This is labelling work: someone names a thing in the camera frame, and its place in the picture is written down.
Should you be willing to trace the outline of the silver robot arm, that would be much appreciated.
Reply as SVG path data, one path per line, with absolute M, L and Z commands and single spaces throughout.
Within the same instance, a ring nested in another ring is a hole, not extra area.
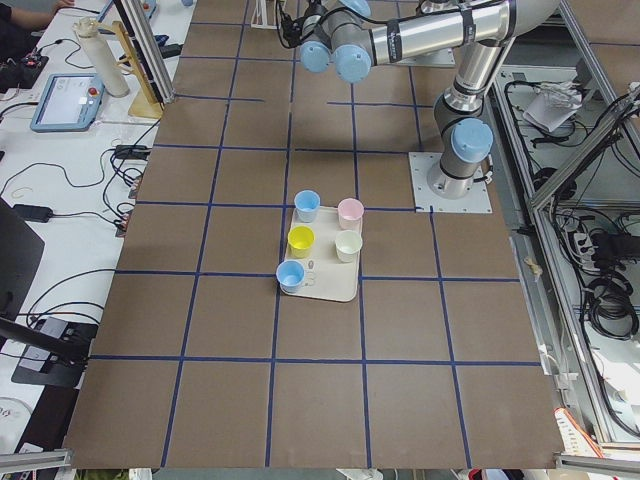
M 435 51 L 460 47 L 454 81 L 437 99 L 434 116 L 444 151 L 427 175 L 438 196 L 468 194 L 474 175 L 493 145 L 480 120 L 492 85 L 516 37 L 551 16 L 556 1 L 422 1 L 412 16 L 374 20 L 365 1 L 311 1 L 298 19 L 280 15 L 283 43 L 299 48 L 303 66 L 319 73 L 333 65 L 356 84 L 379 65 L 398 64 Z

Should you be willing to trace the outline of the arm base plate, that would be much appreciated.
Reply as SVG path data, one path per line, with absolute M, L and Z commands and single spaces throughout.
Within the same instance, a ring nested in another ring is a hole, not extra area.
M 440 152 L 408 154 L 415 210 L 423 213 L 491 214 L 485 174 L 480 164 L 474 176 L 453 179 L 440 165 Z
M 452 48 L 425 51 L 415 47 L 412 49 L 404 49 L 402 58 L 397 60 L 395 65 L 429 68 L 454 68 L 456 66 L 456 61 L 454 59 Z

